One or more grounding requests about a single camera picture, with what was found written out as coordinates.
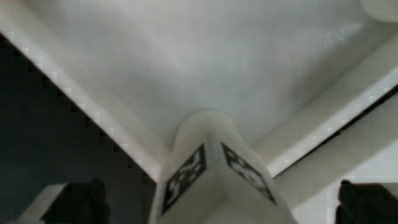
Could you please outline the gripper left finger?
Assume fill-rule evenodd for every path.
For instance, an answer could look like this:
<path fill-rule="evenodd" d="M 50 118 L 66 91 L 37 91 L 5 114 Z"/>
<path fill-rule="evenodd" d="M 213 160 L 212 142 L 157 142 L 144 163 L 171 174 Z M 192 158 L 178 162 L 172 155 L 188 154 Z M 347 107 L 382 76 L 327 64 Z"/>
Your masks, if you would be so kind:
<path fill-rule="evenodd" d="M 110 224 L 105 196 L 105 184 L 98 179 L 48 185 L 16 224 Z"/>

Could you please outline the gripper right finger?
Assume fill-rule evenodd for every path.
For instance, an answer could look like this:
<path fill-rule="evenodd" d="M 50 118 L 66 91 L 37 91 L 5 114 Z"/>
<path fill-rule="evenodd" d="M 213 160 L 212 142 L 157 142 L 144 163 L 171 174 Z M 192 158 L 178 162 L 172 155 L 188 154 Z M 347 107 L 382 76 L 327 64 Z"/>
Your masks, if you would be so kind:
<path fill-rule="evenodd" d="M 334 224 L 398 224 L 398 183 L 341 181 Z"/>

